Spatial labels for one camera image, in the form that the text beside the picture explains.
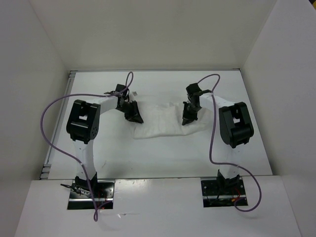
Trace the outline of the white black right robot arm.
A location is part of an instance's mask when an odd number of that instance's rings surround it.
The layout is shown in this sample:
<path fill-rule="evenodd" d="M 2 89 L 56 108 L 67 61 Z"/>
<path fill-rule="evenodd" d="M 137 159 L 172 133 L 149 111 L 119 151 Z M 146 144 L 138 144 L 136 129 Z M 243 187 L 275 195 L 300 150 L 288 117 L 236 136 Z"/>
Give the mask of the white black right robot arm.
<path fill-rule="evenodd" d="M 187 125 L 198 119 L 198 111 L 213 112 L 209 159 L 219 166 L 216 188 L 228 194 L 240 179 L 239 164 L 243 145 L 254 135 L 254 128 L 247 105 L 234 103 L 211 93 L 210 90 L 188 93 L 184 102 L 182 124 Z"/>

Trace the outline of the white pleated skirt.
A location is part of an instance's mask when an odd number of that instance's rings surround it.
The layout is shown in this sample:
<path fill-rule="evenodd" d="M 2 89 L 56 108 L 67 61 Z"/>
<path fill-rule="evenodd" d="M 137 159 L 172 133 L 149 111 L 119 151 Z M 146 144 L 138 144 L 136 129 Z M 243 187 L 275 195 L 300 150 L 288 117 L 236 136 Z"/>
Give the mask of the white pleated skirt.
<path fill-rule="evenodd" d="M 140 102 L 138 108 L 144 123 L 131 123 L 130 132 L 134 139 L 191 135 L 206 130 L 213 118 L 211 111 L 201 109 L 197 114 L 198 120 L 182 125 L 183 104 Z"/>

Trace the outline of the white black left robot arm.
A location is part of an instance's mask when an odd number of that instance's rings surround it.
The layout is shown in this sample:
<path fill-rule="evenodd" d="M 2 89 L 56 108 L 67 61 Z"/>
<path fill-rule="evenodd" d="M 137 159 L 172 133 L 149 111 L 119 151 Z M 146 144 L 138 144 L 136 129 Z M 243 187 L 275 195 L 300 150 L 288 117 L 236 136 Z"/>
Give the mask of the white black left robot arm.
<path fill-rule="evenodd" d="M 129 101 L 129 96 L 111 96 L 88 101 L 76 100 L 66 125 L 79 160 L 75 188 L 89 198 L 95 196 L 99 189 L 93 155 L 94 139 L 99 132 L 100 116 L 110 110 L 124 113 L 124 118 L 129 122 L 144 123 L 136 101 Z"/>

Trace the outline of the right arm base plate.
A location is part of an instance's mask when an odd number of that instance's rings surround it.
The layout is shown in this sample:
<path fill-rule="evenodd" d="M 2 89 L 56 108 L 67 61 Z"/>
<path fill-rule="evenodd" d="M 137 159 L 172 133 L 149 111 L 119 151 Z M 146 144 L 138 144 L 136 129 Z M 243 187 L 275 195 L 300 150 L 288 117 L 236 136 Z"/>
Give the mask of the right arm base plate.
<path fill-rule="evenodd" d="M 237 201 L 237 206 L 248 206 L 243 180 L 226 190 L 220 190 L 216 178 L 201 179 L 201 193 L 204 208 L 211 207 L 230 207 L 234 206 Z"/>

